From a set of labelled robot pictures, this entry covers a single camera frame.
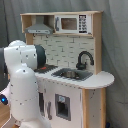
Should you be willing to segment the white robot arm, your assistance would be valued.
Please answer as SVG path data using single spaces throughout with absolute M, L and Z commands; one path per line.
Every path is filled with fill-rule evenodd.
M 0 72 L 10 76 L 10 82 L 0 95 L 0 101 L 10 106 L 10 117 L 19 128 L 51 128 L 41 115 L 39 89 L 35 69 L 46 63 L 45 50 L 40 45 L 27 45 L 16 40 L 0 48 Z

